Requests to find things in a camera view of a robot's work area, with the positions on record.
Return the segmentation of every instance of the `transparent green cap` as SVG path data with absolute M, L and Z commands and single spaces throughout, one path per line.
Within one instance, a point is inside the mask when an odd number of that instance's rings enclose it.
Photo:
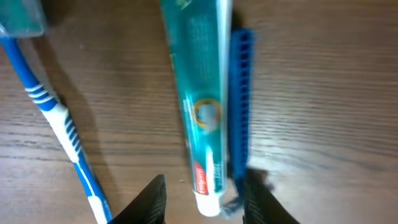
M 28 38 L 45 30 L 39 0 L 0 0 L 0 37 Z

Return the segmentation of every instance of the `comb teeth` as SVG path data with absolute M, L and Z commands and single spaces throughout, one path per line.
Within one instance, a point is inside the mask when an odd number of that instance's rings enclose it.
M 248 161 L 252 46 L 250 29 L 238 29 L 231 34 L 228 148 L 234 180 L 244 177 Z

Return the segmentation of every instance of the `red label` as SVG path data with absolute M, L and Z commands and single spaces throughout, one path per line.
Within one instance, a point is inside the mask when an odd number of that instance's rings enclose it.
M 206 182 L 206 173 L 201 168 L 199 163 L 195 163 L 195 175 L 196 175 L 196 183 L 197 183 L 197 192 L 199 194 L 207 194 L 207 182 Z

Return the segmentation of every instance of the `wooden table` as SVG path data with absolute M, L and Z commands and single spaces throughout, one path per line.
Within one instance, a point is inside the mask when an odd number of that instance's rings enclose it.
M 197 211 L 158 0 L 44 3 L 50 29 L 20 45 L 66 101 L 113 213 L 165 174 L 169 223 L 241 223 Z M 256 31 L 250 164 L 301 223 L 395 223 L 398 2 L 235 6 Z M 67 155 L 0 56 L 1 223 L 94 223 Z

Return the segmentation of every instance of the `circular logo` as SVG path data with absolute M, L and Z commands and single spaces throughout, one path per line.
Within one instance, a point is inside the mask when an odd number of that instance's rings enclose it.
M 195 122 L 208 131 L 218 127 L 220 121 L 220 105 L 212 99 L 197 101 L 193 105 L 193 119 Z

